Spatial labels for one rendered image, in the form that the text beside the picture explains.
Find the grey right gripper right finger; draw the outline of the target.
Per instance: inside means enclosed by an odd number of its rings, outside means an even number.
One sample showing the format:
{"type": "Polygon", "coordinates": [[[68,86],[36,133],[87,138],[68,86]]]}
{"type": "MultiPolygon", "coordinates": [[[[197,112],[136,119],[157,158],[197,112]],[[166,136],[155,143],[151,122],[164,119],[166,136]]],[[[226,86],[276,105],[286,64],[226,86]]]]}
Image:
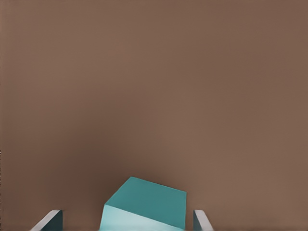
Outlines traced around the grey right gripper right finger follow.
{"type": "Polygon", "coordinates": [[[194,231],[213,231],[213,227],[203,210],[193,211],[193,230],[194,231]]]}

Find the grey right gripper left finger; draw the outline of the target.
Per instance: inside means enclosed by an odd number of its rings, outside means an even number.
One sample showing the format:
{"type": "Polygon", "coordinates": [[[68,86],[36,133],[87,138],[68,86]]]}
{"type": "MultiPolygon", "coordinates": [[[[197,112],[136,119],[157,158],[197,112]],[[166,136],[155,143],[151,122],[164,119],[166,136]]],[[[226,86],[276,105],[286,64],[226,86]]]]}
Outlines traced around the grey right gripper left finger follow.
{"type": "Polygon", "coordinates": [[[52,210],[42,218],[31,231],[62,231],[63,212],[62,210],[52,210]]]}

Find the blue cube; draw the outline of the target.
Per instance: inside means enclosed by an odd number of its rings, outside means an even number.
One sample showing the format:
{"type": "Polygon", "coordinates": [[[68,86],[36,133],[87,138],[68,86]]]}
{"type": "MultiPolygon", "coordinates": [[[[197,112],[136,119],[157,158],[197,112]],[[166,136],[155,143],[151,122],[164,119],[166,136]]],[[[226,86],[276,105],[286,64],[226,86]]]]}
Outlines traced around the blue cube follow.
{"type": "Polygon", "coordinates": [[[184,231],[187,193],[130,177],[104,204],[99,231],[184,231]]]}

